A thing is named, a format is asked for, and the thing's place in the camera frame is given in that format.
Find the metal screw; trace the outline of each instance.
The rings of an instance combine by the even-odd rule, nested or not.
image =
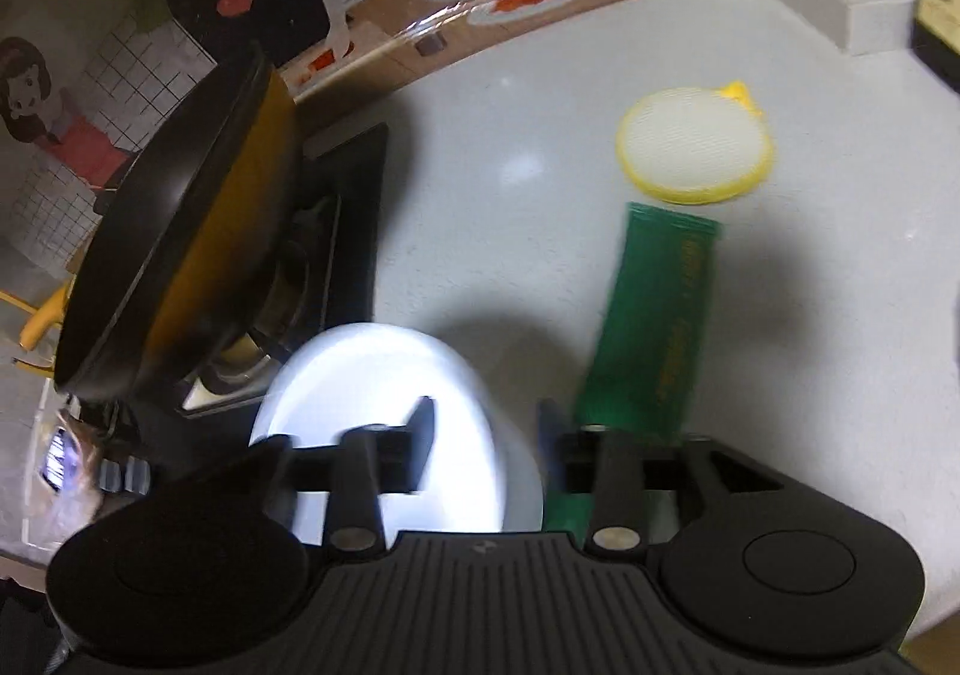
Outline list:
[[[370,529],[347,526],[344,529],[337,529],[330,536],[330,542],[337,550],[343,550],[346,553],[359,553],[361,550],[373,547],[376,542],[376,534],[373,534]]]
[[[593,535],[593,542],[604,550],[632,550],[640,544],[640,535],[626,526],[607,526]]]

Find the white mesh sponge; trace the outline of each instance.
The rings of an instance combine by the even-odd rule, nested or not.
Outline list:
[[[643,192],[671,203],[721,202],[754,189],[774,146],[743,82],[647,96],[620,122],[616,153]]]

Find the white countertop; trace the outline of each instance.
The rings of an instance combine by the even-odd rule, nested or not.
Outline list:
[[[892,526],[960,605],[960,98],[847,58],[773,0],[632,0],[341,122],[392,129],[376,318],[445,339],[531,433],[592,360],[622,245],[613,135],[642,96],[742,79],[778,145],[725,225],[689,428]]]

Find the green packet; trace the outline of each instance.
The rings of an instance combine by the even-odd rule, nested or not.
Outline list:
[[[620,272],[613,286],[593,365],[577,397],[577,426],[599,424],[651,443],[680,435],[707,320],[712,220],[632,203]],[[583,541],[592,498],[552,490],[544,531]]]

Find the red heart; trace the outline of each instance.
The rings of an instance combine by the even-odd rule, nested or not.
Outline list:
[[[219,0],[217,1],[217,13],[221,17],[239,17],[250,11],[253,0]]]

